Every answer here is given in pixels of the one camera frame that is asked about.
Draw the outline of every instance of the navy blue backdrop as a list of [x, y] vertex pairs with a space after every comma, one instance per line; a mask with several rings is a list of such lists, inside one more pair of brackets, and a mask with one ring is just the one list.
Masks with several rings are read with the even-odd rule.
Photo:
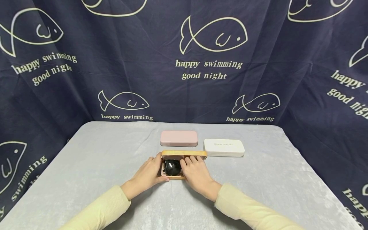
[[364, 0], [4, 1], [0, 220], [81, 125], [144, 120], [280, 126], [368, 228], [367, 14]]

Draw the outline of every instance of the white tablecloth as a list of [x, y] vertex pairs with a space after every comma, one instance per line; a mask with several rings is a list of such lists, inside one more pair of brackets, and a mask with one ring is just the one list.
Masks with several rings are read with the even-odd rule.
[[[163, 130], [195, 130], [197, 147], [160, 146]], [[164, 149], [203, 150], [206, 138], [239, 139], [241, 158], [208, 157], [212, 177], [307, 230], [361, 230], [331, 190], [272, 125], [89, 122], [82, 126], [0, 223], [1, 230], [54, 230], [114, 184], [130, 179]], [[106, 229], [249, 229], [223, 215], [185, 181], [172, 180], [132, 200]]]

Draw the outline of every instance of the sleeve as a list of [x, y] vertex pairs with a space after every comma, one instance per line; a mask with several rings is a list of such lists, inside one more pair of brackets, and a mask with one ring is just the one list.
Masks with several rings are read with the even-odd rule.
[[241, 219], [254, 230], [303, 230], [295, 222], [246, 196], [230, 184], [224, 184], [215, 207], [226, 216]]
[[103, 229], [124, 214], [130, 204], [122, 189], [115, 185], [59, 230]]

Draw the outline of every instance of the sunglasses lens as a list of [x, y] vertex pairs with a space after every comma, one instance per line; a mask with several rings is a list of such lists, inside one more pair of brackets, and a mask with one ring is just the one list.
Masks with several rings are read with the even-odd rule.
[[177, 176], [180, 174], [181, 166], [178, 160], [165, 161], [165, 173], [168, 176]]

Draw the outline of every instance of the person's right hand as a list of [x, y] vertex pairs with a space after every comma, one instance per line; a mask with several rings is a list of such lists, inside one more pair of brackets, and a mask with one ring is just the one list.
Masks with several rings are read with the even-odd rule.
[[190, 187], [215, 202], [222, 185], [211, 178], [203, 159], [200, 156], [186, 157], [180, 160], [180, 165]]

